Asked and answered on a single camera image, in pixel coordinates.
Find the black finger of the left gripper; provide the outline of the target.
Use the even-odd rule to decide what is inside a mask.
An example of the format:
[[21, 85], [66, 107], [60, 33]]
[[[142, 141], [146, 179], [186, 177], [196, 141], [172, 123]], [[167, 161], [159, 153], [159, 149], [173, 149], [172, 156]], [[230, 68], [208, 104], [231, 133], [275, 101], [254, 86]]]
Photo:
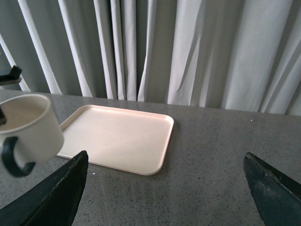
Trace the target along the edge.
[[6, 122], [7, 122], [6, 116], [5, 116], [2, 108], [0, 107], [0, 125], [4, 125], [4, 124], [6, 124]]

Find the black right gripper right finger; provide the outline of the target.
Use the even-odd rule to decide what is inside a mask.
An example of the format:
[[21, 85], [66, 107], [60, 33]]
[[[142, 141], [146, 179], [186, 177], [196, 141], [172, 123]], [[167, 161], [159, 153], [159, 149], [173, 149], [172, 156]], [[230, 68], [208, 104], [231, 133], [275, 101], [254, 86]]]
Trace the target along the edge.
[[266, 226], [301, 224], [301, 185], [256, 155], [247, 152], [244, 174], [261, 220]]

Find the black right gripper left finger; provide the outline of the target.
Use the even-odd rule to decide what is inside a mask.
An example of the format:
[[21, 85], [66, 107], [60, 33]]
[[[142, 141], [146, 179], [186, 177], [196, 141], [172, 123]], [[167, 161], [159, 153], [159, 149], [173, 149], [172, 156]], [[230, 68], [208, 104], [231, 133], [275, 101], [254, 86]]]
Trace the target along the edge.
[[88, 154], [81, 151], [0, 210], [2, 226], [70, 226], [85, 188]]

